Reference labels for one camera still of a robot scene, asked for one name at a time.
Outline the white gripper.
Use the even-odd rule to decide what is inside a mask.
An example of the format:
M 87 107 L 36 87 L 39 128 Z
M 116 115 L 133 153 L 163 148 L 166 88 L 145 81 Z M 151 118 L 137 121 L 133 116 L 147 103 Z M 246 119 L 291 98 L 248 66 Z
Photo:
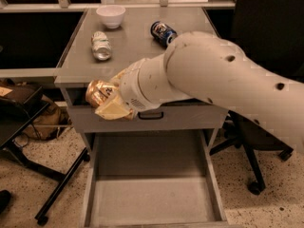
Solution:
M 148 101 L 140 88 L 141 67 L 147 61 L 147 58 L 143 58 L 110 79 L 110 83 L 114 86 L 120 85 L 121 96 L 116 94 L 107 98 L 104 103 L 95 109 L 98 116 L 109 121 L 121 118 L 130 120 L 134 117 L 133 110 L 147 111 L 160 106 L 160 104 L 153 104 Z

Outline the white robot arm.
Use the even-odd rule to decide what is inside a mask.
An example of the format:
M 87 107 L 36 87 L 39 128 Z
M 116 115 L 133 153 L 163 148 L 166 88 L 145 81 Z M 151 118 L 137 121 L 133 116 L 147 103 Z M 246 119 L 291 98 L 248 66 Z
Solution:
M 195 98 L 234 111 L 304 150 L 304 84 L 266 70 L 215 35 L 186 32 L 165 53 L 133 63 L 113 83 L 118 89 L 96 109 L 107 120 Z

